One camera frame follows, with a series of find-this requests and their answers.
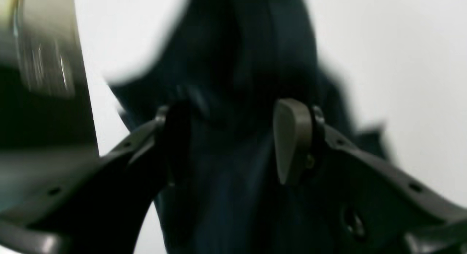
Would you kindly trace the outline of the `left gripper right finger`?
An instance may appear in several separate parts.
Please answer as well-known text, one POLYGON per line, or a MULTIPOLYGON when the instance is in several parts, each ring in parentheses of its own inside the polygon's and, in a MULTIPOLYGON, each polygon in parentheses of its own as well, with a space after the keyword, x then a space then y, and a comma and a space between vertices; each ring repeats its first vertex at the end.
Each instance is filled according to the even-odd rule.
POLYGON ((328 126, 319 107, 277 100, 278 178, 310 193, 339 254, 465 254, 466 208, 328 126))

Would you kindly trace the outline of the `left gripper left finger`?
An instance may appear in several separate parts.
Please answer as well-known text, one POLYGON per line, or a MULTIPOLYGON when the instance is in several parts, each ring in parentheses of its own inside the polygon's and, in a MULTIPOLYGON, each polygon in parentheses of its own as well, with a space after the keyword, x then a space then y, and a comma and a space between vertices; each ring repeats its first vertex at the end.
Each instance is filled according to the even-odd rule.
POLYGON ((1 246, 22 254, 131 254, 153 199, 183 179, 190 108, 162 106, 110 154, 1 212, 1 246))

